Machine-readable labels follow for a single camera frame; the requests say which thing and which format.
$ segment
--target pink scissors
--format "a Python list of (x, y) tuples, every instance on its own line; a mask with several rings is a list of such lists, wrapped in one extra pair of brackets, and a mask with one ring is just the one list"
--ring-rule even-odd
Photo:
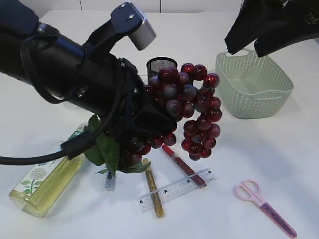
[[(244, 197), (240, 193), (243, 190), (248, 196)], [(288, 223), (266, 202), (261, 196), (261, 189), (259, 184), (254, 180), (245, 180), (235, 188), (236, 196), (245, 202), (254, 203), (261, 211), (263, 211), (274, 223), (276, 223), (290, 238), (297, 238), (297, 233)]]

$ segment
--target grape bunch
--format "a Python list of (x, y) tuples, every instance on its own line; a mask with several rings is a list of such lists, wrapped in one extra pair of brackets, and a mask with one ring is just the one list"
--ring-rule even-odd
[[(203, 81), (202, 88), (196, 88), (194, 81)], [(188, 151), (192, 160), (208, 158), (220, 135), (220, 128), (215, 124), (222, 117), (221, 101), (214, 96), (218, 84), (219, 77), (213, 73), (207, 74), (203, 65), (186, 63), (181, 67), (181, 72), (175, 67), (161, 69), (144, 86), (155, 105), (166, 110), (176, 122), (191, 118), (195, 110), (201, 113), (197, 120), (189, 120), (184, 125), (185, 140), (181, 146)], [(142, 155), (148, 154), (151, 148), (176, 144), (175, 130), (167, 135), (153, 135), (148, 140), (133, 141), (130, 151), (123, 155), (125, 164), (139, 163)]]

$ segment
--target white wall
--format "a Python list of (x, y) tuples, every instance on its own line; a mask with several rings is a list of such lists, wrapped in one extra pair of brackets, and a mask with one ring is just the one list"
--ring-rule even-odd
[(81, 10), (80, 0), (19, 0), (39, 17), (50, 10)]
[[(50, 10), (113, 10), (129, 0), (20, 0), (42, 17)], [(239, 11), (241, 0), (132, 0), (145, 12)]]
[(162, 12), (202, 12), (240, 10), (242, 0), (161, 0)]

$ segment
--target white tabletop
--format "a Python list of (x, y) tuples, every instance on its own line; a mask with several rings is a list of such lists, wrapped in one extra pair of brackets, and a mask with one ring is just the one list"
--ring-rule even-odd
[[(104, 11), (52, 11), (43, 22), (83, 43), (109, 19)], [(214, 69), (225, 50), (223, 38), (236, 13), (148, 14), (158, 37), (139, 52), (123, 39), (112, 52), (126, 57), (146, 74), (145, 63), (156, 56), (201, 63)], [(218, 180), (165, 204), (166, 217), (137, 213), (132, 200), (147, 192), (143, 174), (119, 173), (115, 192), (103, 191), (104, 176), (86, 164), (68, 185), (45, 219), (19, 211), (8, 193), (30, 166), (0, 166), (0, 238), (3, 239), (285, 239), (287, 236), (253, 204), (238, 200), (235, 185), (254, 179), (275, 210), (301, 239), (319, 238), (319, 46), (314, 41), (290, 46), (271, 57), (292, 77), (295, 89), (282, 110), (267, 119), (242, 120), (225, 108), (222, 135), (211, 158), (193, 163), (177, 144), (174, 150), (195, 170), (210, 167)], [(44, 154), (65, 140), (91, 115), (69, 106), (46, 103), (35, 90), (0, 76), (1, 143), (5, 156)], [(160, 150), (148, 155), (158, 187), (184, 177)]]

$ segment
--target clear plastic ruler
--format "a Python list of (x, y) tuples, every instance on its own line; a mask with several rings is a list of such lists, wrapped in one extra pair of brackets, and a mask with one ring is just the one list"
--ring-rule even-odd
[[(136, 204), (142, 212), (146, 212), (153, 209), (156, 206), (153, 203), (154, 197), (159, 197), (160, 204), (162, 205), (164, 203), (174, 200), (175, 198), (181, 197), (195, 189), (203, 188), (208, 183), (215, 181), (216, 179), (217, 178), (212, 173), (212, 171), (209, 168), (207, 168), (198, 173), (185, 177), (175, 183), (169, 184), (156, 191), (139, 197), (136, 200)], [(204, 181), (203, 185), (199, 185), (199, 180)]]

